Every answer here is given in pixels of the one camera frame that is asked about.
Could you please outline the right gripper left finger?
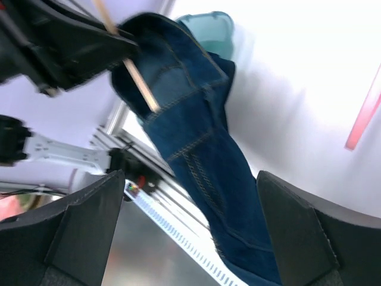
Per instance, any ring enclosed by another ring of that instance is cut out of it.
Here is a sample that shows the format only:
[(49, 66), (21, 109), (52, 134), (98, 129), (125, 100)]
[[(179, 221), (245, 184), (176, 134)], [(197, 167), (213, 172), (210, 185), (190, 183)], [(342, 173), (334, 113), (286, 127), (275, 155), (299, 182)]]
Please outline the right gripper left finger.
[(101, 285), (124, 194), (121, 170), (1, 221), (1, 285)]

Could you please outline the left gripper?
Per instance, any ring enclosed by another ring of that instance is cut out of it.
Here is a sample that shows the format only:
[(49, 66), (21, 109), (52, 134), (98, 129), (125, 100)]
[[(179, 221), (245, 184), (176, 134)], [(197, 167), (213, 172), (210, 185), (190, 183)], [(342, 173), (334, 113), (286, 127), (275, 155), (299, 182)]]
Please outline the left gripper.
[(24, 1), (23, 11), (1, 1), (2, 84), (24, 75), (40, 93), (56, 97), (57, 63), (68, 79), (62, 88), (72, 89), (138, 51), (130, 33), (113, 35), (98, 19), (60, 2)]

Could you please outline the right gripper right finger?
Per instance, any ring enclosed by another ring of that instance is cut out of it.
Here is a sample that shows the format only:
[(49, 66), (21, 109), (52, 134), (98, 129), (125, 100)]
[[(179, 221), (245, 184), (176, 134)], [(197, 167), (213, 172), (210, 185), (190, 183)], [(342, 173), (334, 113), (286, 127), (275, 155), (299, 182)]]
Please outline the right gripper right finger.
[(257, 190), (283, 285), (380, 285), (380, 219), (261, 171)]

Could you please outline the beige wooden hanger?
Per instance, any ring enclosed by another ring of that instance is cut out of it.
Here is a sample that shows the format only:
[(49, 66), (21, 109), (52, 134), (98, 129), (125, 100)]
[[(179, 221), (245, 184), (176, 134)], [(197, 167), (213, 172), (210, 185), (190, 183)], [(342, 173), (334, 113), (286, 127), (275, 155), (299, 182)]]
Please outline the beige wooden hanger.
[[(93, 0), (92, 1), (96, 9), (101, 15), (103, 24), (105, 28), (113, 35), (119, 35), (118, 29), (116, 25), (113, 23), (106, 6), (101, 0)], [(145, 80), (143, 79), (142, 75), (140, 74), (139, 70), (136, 68), (135, 64), (132, 60), (126, 59), (123, 60), (123, 63), (128, 70), (129, 74), (131, 75), (134, 83), (138, 87), (138, 90), (142, 94), (145, 102), (147, 103), (149, 109), (157, 113), (160, 110), (160, 106), (158, 105), (156, 99), (154, 98), (151, 90), (149, 89), (148, 85), (146, 84)]]

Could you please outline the pink plastic hanger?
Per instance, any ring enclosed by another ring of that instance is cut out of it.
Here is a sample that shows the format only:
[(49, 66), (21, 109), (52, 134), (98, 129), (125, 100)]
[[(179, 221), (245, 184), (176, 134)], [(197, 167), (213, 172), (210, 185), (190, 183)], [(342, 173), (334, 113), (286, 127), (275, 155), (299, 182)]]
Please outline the pink plastic hanger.
[(354, 150), (360, 141), (365, 129), (380, 105), (380, 66), (374, 76), (367, 96), (357, 115), (351, 132), (346, 140), (345, 148)]

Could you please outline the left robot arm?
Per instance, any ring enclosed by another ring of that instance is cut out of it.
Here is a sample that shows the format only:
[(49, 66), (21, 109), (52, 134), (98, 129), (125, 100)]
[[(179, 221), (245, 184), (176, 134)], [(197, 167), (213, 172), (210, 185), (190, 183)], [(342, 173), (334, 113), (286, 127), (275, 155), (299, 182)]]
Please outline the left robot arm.
[[(55, 98), (82, 86), (138, 50), (134, 37), (58, 1), (1, 2), (1, 98), (18, 95), (25, 80)], [(69, 165), (94, 175), (124, 169), (122, 150), (91, 150), (32, 131), (1, 113), (1, 164)]]

